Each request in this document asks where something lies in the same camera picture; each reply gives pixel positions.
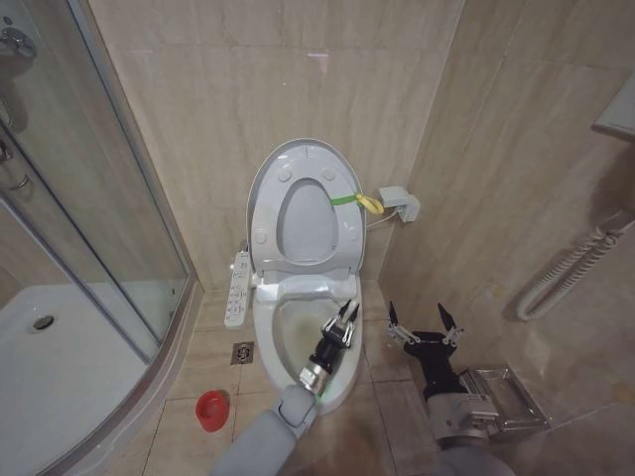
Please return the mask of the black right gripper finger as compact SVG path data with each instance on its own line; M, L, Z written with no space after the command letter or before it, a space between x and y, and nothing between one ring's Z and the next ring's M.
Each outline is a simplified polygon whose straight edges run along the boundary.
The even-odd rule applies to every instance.
M445 309L445 307L439 302L438 310L442 324L445 329L445 334L442 338L442 343L448 346L456 346L458 339L464 332L464 328L457 326L452 315Z
M392 301L389 302L388 335L401 347L414 345L418 342L418 336L399 323L399 319Z

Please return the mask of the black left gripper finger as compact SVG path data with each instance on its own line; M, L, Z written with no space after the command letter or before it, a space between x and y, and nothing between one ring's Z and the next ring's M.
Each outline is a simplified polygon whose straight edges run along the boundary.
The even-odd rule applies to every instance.
M358 301L354 301L351 304L351 311L345 316L344 324L344 335L343 335L343 343L350 344L355 332L355 320L358 315L360 303Z
M324 325L324 331L330 331L334 326L341 326L343 323L343 318L348 309L348 302L342 305L339 310L335 313L333 317L331 317Z

